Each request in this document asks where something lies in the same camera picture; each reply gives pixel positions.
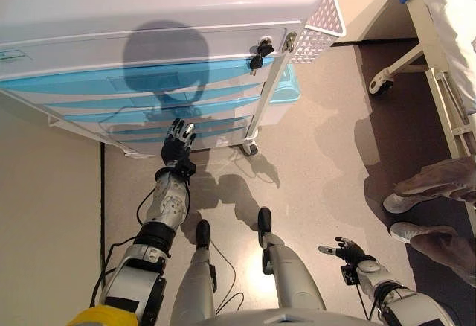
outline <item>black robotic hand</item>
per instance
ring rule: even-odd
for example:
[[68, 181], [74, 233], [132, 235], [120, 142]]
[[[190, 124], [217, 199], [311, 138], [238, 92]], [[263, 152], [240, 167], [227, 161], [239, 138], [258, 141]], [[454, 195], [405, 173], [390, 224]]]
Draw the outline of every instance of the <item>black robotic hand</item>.
[[161, 151], [162, 160], [166, 166], [187, 160], [190, 156], [190, 146], [196, 137], [193, 133], [195, 125], [188, 124], [182, 131], [184, 125], [185, 121], [179, 118], [170, 125]]
[[190, 123], [182, 129], [184, 125], [185, 121], [177, 118], [170, 126], [161, 151], [165, 167], [157, 171], [155, 180], [158, 179], [161, 173], [169, 171], [182, 176], [190, 183], [190, 177], [196, 170], [195, 164], [190, 161], [190, 146], [195, 140], [196, 134], [193, 133], [195, 125]]
[[336, 237], [339, 248], [331, 248], [330, 246], [319, 246], [319, 252], [331, 254], [344, 259], [346, 265], [341, 266], [342, 276], [344, 276], [347, 285], [358, 284], [358, 276], [356, 268], [361, 261], [374, 261], [371, 255], [366, 255], [364, 250], [356, 243], [347, 238]]

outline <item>hospital bed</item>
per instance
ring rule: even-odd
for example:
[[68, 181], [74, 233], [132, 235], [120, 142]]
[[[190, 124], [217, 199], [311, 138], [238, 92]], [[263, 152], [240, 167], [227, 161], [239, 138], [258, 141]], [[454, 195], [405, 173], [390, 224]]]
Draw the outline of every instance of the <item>hospital bed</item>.
[[[476, 0], [400, 0], [419, 44], [382, 69], [368, 86], [388, 90], [401, 72], [425, 72], [453, 159], [476, 153]], [[411, 64], [425, 56], [426, 65]], [[467, 205], [473, 232], [476, 214]]]

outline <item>shoe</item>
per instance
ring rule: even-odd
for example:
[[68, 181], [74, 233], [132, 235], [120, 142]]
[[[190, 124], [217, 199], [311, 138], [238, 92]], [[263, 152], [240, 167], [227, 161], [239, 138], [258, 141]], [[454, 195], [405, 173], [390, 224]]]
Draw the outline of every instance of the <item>shoe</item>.
[[444, 233], [457, 235], [456, 230], [450, 226], [433, 226], [433, 227], [424, 227], [417, 226], [413, 223], [408, 222], [398, 222], [392, 224], [390, 227], [390, 235], [403, 243], [410, 243], [410, 239], [416, 237], [417, 235], [429, 234], [429, 233]]
[[210, 247], [210, 224], [207, 220], [201, 220], [196, 225], [196, 248]]
[[390, 213], [405, 213], [418, 203], [435, 199], [436, 197], [426, 196], [408, 196], [401, 197], [396, 194], [391, 194], [384, 199], [384, 208]]

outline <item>white wall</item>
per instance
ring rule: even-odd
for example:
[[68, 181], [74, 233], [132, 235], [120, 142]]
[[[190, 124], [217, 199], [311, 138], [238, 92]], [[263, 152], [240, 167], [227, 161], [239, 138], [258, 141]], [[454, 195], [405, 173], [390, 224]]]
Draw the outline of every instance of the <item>white wall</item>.
[[2, 94], [0, 134], [0, 325], [64, 325], [99, 273], [99, 144]]
[[417, 36], [406, 6], [398, 0], [338, 0], [338, 3], [347, 28], [347, 35], [339, 42]]

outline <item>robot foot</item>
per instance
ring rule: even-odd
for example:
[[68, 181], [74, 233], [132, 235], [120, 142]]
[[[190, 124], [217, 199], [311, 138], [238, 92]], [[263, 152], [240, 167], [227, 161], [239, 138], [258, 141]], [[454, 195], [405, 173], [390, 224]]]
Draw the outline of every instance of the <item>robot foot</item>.
[[210, 247], [210, 224], [207, 220], [201, 220], [196, 225], [196, 248], [209, 248]]
[[262, 207], [258, 212], [258, 238], [263, 247], [263, 236], [271, 233], [271, 211], [267, 207]]

